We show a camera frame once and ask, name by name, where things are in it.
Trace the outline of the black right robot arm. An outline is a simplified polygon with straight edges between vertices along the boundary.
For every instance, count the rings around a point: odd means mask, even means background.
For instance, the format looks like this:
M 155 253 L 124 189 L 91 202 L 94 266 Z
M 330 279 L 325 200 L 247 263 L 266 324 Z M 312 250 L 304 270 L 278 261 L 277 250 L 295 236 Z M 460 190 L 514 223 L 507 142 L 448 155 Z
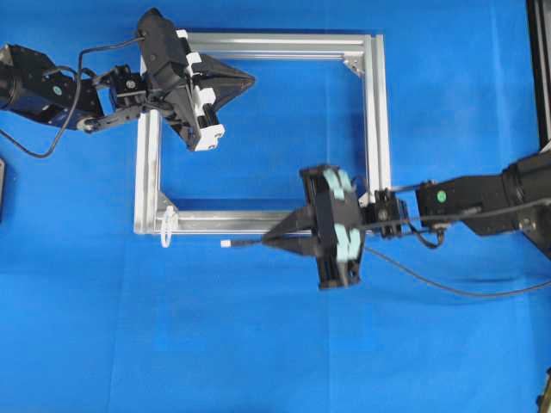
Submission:
M 333 165 L 300 172 L 306 204 L 261 238 L 263 245 L 312 256 L 322 289 L 350 287 L 360 280 L 367 232 L 400 237 L 407 226 L 426 248 L 437 249 L 445 231 L 463 223 L 480 237 L 520 231 L 545 256 L 550 254 L 550 153 L 542 151 L 510 164 L 497 175 L 461 176 L 412 187 L 419 221 L 436 235 L 423 237 L 396 191 L 375 191 L 363 204 L 348 174 Z

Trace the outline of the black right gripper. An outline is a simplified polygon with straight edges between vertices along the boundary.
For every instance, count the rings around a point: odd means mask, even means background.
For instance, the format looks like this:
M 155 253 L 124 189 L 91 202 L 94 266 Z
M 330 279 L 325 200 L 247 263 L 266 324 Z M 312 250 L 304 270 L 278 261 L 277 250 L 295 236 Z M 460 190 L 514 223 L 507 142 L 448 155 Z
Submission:
M 262 245 L 316 257 L 321 290 L 358 284 L 367 221 L 354 180 L 329 164 L 304 168 L 300 178 L 308 206 L 292 211 L 266 232 Z M 306 230 L 316 238 L 283 237 Z

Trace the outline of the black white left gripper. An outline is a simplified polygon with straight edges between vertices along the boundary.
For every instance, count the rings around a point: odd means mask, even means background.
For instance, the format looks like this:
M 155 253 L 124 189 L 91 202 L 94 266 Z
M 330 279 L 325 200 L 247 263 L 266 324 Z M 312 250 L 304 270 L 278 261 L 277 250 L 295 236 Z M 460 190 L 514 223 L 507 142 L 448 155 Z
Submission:
M 164 34 L 164 46 L 166 62 L 158 81 L 164 100 L 172 105 L 182 126 L 179 134 L 191 151 L 214 150 L 225 134 L 216 112 L 245 93 L 255 78 L 210 55 L 191 51 L 188 39 L 180 38 L 174 29 Z

